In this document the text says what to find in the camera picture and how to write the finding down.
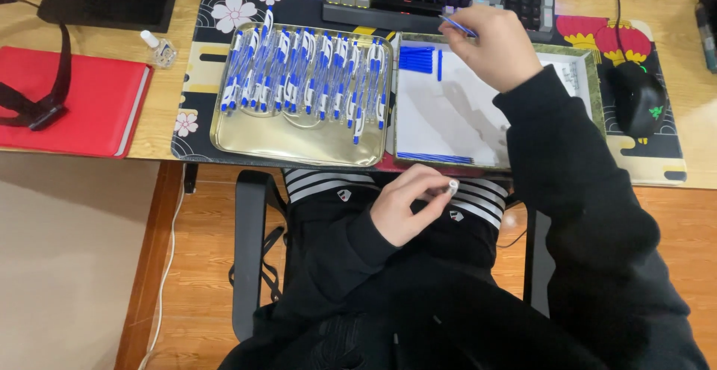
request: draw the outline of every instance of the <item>black gaming mouse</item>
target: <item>black gaming mouse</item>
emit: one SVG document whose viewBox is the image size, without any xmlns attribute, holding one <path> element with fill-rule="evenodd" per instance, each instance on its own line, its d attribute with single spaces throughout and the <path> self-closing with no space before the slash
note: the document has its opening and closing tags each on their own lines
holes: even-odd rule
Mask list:
<svg viewBox="0 0 717 370">
<path fill-rule="evenodd" d="M 668 108 L 668 95 L 654 74 L 634 62 L 612 68 L 607 80 L 615 96 L 617 124 L 625 135 L 649 137 L 659 131 Z"/>
</svg>

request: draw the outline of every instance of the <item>hand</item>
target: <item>hand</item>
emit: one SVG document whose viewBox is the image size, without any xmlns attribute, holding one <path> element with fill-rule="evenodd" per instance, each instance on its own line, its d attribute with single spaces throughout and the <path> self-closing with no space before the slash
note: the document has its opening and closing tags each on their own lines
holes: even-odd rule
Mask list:
<svg viewBox="0 0 717 370">
<path fill-rule="evenodd" d="M 393 246 L 405 245 L 441 216 L 451 199 L 451 193 L 443 192 L 435 196 L 415 215 L 411 211 L 411 203 L 425 196 L 425 193 L 431 189 L 448 186 L 452 180 L 433 168 L 414 164 L 393 182 L 384 186 L 369 212 L 373 225 Z"/>
<path fill-rule="evenodd" d="M 447 21 L 438 30 L 448 39 L 451 50 L 497 91 L 511 91 L 543 70 L 531 40 L 512 11 L 476 5 L 458 11 L 451 20 L 478 34 L 475 44 Z"/>
</svg>

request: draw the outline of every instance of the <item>desk leg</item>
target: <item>desk leg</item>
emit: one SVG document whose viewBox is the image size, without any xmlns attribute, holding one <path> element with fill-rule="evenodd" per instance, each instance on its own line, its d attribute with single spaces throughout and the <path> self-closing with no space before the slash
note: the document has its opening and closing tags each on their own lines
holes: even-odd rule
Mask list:
<svg viewBox="0 0 717 370">
<path fill-rule="evenodd" d="M 199 164 L 185 163 L 184 170 L 184 193 L 194 193 L 196 191 L 196 173 L 199 171 Z"/>
<path fill-rule="evenodd" d="M 537 210 L 528 208 L 528 233 L 525 246 L 525 280 L 523 301 L 550 317 L 548 307 L 548 282 L 555 270 L 555 262 L 545 246 L 550 228 L 550 218 Z"/>
</svg>

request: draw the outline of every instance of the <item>wooden floor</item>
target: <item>wooden floor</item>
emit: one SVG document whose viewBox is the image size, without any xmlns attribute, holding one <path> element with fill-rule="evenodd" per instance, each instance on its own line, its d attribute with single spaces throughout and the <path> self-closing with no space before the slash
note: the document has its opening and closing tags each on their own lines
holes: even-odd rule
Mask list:
<svg viewBox="0 0 717 370">
<path fill-rule="evenodd" d="M 176 253 L 164 287 L 164 318 L 150 370 L 216 369 L 237 344 L 232 331 L 234 190 L 241 167 L 200 165 L 196 193 L 186 195 L 176 220 Z M 281 174 L 273 173 L 284 198 Z M 717 191 L 637 188 L 641 205 L 662 229 L 659 251 L 670 276 L 692 308 L 690 321 L 699 346 L 717 366 Z M 267 230 L 282 225 L 269 212 Z M 506 212 L 499 245 L 510 244 L 525 229 L 525 209 Z M 269 264 L 284 269 L 285 248 L 278 242 Z M 499 286 L 523 294 L 525 238 L 498 249 L 493 276 Z M 268 289 L 262 304 L 270 302 Z"/>
</svg>

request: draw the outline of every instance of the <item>mouse pad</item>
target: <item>mouse pad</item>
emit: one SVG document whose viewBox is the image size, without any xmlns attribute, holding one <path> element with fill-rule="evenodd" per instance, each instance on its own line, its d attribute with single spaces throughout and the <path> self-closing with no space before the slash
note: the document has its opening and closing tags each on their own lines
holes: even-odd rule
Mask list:
<svg viewBox="0 0 717 370">
<path fill-rule="evenodd" d="M 396 36 L 396 33 L 388 30 L 322 21 L 321 0 L 202 0 L 172 137 L 172 153 L 178 159 L 201 163 L 315 168 L 223 152 L 216 149 L 209 138 L 211 118 L 220 90 L 221 72 L 227 59 L 232 33 L 246 21 L 264 21 L 268 6 L 272 6 L 277 24 L 380 35 L 389 41 Z M 641 21 L 621 20 L 616 27 L 614 20 L 581 16 L 558 16 L 555 23 L 556 30 L 549 44 L 589 49 L 595 53 L 605 113 L 606 141 L 618 166 L 630 172 L 635 184 L 677 185 L 684 182 L 687 179 L 686 165 L 669 104 L 665 123 L 658 133 L 642 139 L 627 137 L 617 127 L 614 97 L 606 81 L 607 70 L 627 60 L 639 63 L 665 85 L 650 28 Z M 617 47 L 616 30 L 620 30 L 624 55 Z M 394 95 L 391 94 L 391 105 L 393 101 Z M 394 162 L 391 155 L 394 144 L 391 129 L 389 127 L 387 130 L 387 152 L 384 158 L 375 166 L 360 170 L 403 171 L 407 167 Z M 448 175 L 480 175 L 476 170 L 465 173 L 460 171 L 454 168 L 444 170 Z M 500 177 L 503 174 L 490 175 Z"/>
</svg>

